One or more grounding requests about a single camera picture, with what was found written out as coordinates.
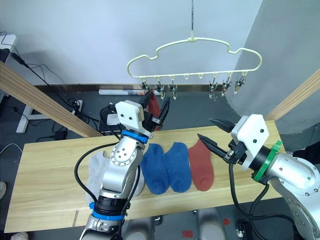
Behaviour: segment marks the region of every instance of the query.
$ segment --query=blue sock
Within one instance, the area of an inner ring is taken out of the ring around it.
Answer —
[[[169,177],[159,144],[150,143],[140,164],[145,183],[153,194],[163,194],[169,188]]]
[[[182,142],[175,142],[169,151],[163,154],[171,188],[177,193],[187,191],[191,186],[188,148]]]

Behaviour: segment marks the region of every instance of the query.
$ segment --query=wooden table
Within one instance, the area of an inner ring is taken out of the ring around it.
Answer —
[[[270,148],[280,140],[280,136],[273,121],[268,121],[267,127],[270,136],[265,146]],[[213,139],[221,148],[228,149],[230,134],[216,126],[157,131],[149,143],[160,144],[164,152],[174,142],[183,142],[191,147],[198,140],[197,133]],[[86,203],[85,192],[75,180],[74,166],[88,150],[115,140],[114,136],[100,136],[25,144],[4,231],[11,233],[84,226],[91,210]],[[111,147],[104,150],[109,153]],[[79,176],[83,182],[88,179],[88,159],[89,157],[85,158],[79,167]],[[192,184],[185,193],[177,193],[169,188],[162,195],[154,195],[145,186],[142,193],[132,199],[127,218],[144,218],[233,204],[228,165],[213,153],[211,161],[214,170],[211,189],[201,192]],[[234,168],[240,203],[253,201],[263,189],[261,184],[251,179],[251,172],[242,171],[240,165]],[[280,195],[270,187],[264,199],[278,197]]]

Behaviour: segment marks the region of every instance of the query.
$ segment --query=green ring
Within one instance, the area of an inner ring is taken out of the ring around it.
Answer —
[[[254,176],[253,180],[255,180],[256,182],[260,181],[260,179],[263,177],[266,170],[268,169],[269,165],[271,164],[272,160],[274,159],[276,153],[279,152],[281,145],[282,145],[282,141],[278,140],[276,144],[271,147],[271,151],[269,155],[266,157],[264,163],[262,164],[259,171]]]

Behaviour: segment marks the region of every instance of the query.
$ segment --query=clothes hanger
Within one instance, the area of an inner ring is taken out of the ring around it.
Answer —
[[[194,42],[197,42],[197,41],[209,41],[209,42],[215,42],[215,43],[224,44],[227,47],[227,52],[230,53],[230,54],[237,54],[240,51],[246,51],[246,52],[249,52],[249,53],[253,53],[253,54],[258,56],[259,64],[255,68],[252,68],[252,69],[240,69],[240,70],[188,72],[188,73],[156,74],[156,75],[140,75],[140,76],[135,76],[130,72],[130,65],[133,62],[135,62],[135,61],[137,61],[137,60],[139,60],[141,58],[147,58],[147,59],[152,61],[152,60],[155,60],[155,59],[157,59],[159,57],[159,51],[164,49],[164,48],[167,48],[169,46],[173,46],[173,45],[176,45],[176,44],[194,43]],[[260,66],[262,65],[262,62],[263,62],[262,56],[260,55],[260,53],[258,53],[257,51],[254,51],[252,49],[241,47],[236,51],[231,51],[230,50],[230,44],[228,42],[226,42],[226,41],[219,40],[219,39],[214,39],[214,38],[207,38],[207,37],[194,37],[194,1],[193,0],[191,0],[191,37],[189,37],[187,39],[184,39],[184,40],[173,41],[173,42],[167,43],[165,45],[162,45],[162,46],[158,47],[155,50],[155,54],[156,55],[153,56],[153,57],[150,57],[150,56],[148,56],[146,54],[142,54],[140,56],[137,56],[137,57],[131,59],[128,62],[128,64],[126,65],[126,70],[127,70],[128,74],[133,78],[141,79],[142,80],[142,86],[146,85],[146,83],[147,83],[146,79],[147,78],[155,78],[156,81],[158,82],[158,84],[161,86],[161,84],[160,84],[160,79],[161,78],[166,78],[166,77],[170,78],[172,80],[172,85],[173,85],[173,81],[174,81],[175,77],[177,77],[177,76],[184,76],[184,78],[187,80],[189,78],[189,76],[196,76],[196,75],[198,75],[198,77],[200,79],[202,79],[204,75],[212,75],[213,76],[212,84],[214,84],[215,83],[215,79],[218,76],[218,74],[227,74],[228,80],[227,80],[226,83],[224,82],[224,84],[228,87],[231,84],[231,82],[228,82],[228,81],[229,81],[229,79],[230,79],[230,77],[232,76],[233,73],[242,73],[241,79],[244,79],[244,77],[248,74],[248,72],[253,72],[253,71],[258,70],[260,68]]]

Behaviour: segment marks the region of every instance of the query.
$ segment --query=robotic arm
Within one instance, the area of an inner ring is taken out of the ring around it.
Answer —
[[[139,103],[121,101],[115,105],[119,121],[126,127],[120,141],[112,148],[110,162],[103,176],[99,197],[90,204],[90,214],[80,240],[121,240],[121,228],[126,210],[138,184],[143,151],[156,127],[161,128],[170,106],[167,98],[159,117],[144,111],[152,92],[143,96]]]
[[[265,147],[269,132],[262,115],[243,116],[236,125],[220,119],[211,121],[231,133],[232,141],[226,152],[216,142],[198,134],[207,148],[232,166],[238,163],[243,170],[252,169],[256,182],[266,185],[270,181],[288,204],[299,234],[305,240],[320,240],[320,174],[317,168],[305,159],[278,152],[281,141],[271,149]]]

